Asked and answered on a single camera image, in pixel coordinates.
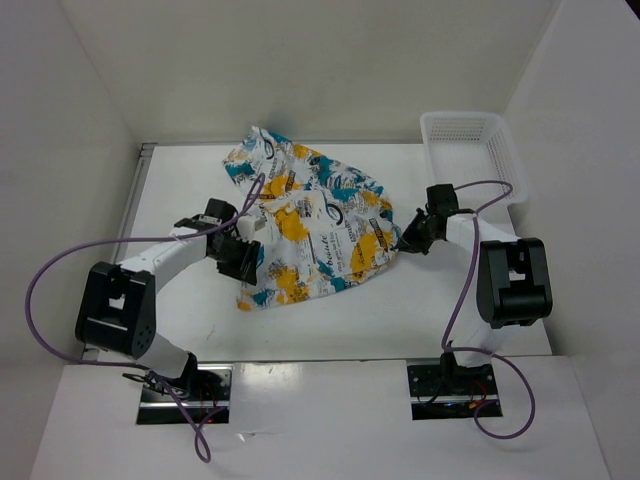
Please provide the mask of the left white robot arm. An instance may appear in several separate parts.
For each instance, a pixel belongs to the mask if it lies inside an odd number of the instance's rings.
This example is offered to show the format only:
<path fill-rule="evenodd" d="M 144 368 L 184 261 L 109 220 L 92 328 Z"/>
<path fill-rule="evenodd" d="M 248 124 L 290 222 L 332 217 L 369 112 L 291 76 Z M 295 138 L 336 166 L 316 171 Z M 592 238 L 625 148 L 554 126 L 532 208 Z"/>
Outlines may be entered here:
<path fill-rule="evenodd" d="M 191 398 L 209 377 L 193 353 L 157 332 L 156 296 L 178 274 L 207 259 L 220 274 L 256 284 L 262 245 L 254 235 L 262 226 L 253 218 L 241 221 L 232 204 L 211 199 L 202 214 L 176 222 L 167 242 L 116 264 L 96 263 L 85 284 L 76 338 L 141 365 L 148 372 L 142 380 L 154 389 Z"/>

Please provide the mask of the patterned white yellow teal shorts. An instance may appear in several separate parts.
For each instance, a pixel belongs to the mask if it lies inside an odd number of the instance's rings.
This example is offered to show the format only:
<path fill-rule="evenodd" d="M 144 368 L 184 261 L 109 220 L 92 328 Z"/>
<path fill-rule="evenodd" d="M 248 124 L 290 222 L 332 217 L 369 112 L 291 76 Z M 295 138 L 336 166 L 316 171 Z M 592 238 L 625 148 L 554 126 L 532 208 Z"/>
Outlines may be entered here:
<path fill-rule="evenodd" d="M 356 167 L 266 129 L 252 127 L 223 166 L 242 194 L 264 186 L 249 213 L 267 238 L 257 283 L 237 306 L 253 311 L 332 295 L 387 269 L 401 230 L 384 186 Z"/>

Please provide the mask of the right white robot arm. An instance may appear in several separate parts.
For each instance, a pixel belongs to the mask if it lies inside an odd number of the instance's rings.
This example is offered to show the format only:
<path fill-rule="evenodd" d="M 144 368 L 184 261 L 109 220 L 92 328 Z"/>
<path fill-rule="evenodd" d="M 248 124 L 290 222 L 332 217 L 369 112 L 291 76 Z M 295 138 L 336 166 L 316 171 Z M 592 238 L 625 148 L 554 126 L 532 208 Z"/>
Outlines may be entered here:
<path fill-rule="evenodd" d="M 402 233 L 396 249 L 426 255 L 447 243 L 467 257 L 460 292 L 440 340 L 440 385 L 460 393 L 486 372 L 505 331 L 529 327 L 550 315 L 553 296 L 545 245 L 481 218 L 513 190 L 498 180 L 426 188 L 426 204 Z"/>

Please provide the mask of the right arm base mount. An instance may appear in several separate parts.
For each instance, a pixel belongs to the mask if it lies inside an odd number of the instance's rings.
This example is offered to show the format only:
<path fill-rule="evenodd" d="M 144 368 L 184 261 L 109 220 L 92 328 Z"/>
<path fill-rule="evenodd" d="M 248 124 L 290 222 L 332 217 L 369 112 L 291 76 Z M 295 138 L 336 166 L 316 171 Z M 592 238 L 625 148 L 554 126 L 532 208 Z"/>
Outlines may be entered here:
<path fill-rule="evenodd" d="M 441 361 L 426 359 L 406 365 L 413 421 L 502 417 L 493 367 L 462 367 L 445 372 Z"/>

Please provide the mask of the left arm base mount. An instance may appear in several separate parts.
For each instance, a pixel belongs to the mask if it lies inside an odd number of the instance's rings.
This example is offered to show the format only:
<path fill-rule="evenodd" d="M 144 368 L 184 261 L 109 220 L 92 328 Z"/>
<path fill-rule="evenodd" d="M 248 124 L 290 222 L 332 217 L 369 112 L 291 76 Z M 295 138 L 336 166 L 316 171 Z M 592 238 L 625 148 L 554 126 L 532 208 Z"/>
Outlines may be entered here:
<path fill-rule="evenodd" d="M 196 424 L 228 424 L 234 366 L 230 363 L 202 363 L 198 368 L 205 378 L 204 384 L 189 394 L 174 388 L 174 394 Z M 123 377 L 142 385 L 137 425 L 187 423 L 178 405 L 156 380 L 138 374 L 123 374 Z"/>

